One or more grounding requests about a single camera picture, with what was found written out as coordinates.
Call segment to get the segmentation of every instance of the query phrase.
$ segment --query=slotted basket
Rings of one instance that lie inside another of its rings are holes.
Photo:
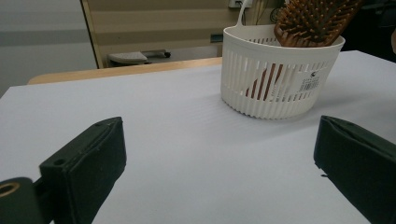
[[[233,109],[260,119],[286,119],[308,111],[332,70],[345,39],[329,47],[283,48],[274,25],[223,31],[221,98]]]

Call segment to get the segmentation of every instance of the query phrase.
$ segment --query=basket handle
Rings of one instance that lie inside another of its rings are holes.
[[[242,16],[244,15],[245,8],[247,7],[248,0],[243,0],[244,3],[242,4],[241,11],[239,11],[239,17],[238,17],[238,22],[236,23],[236,26],[243,26],[242,24]]]

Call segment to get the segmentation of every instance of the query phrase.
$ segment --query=hairbrush bristles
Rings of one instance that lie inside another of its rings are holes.
[[[330,46],[362,3],[363,0],[290,0],[277,16],[276,38],[282,47]]]

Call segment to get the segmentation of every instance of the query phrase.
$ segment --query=white wall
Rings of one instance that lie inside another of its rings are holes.
[[[38,75],[95,68],[79,0],[0,1],[0,96]]]

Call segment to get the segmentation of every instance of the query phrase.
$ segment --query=white table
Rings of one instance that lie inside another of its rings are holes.
[[[235,112],[220,65],[10,88],[0,179],[38,165],[96,121],[121,116],[126,170],[94,223],[368,223],[314,164],[321,115],[396,143],[396,63],[342,52],[314,107],[285,120]]]

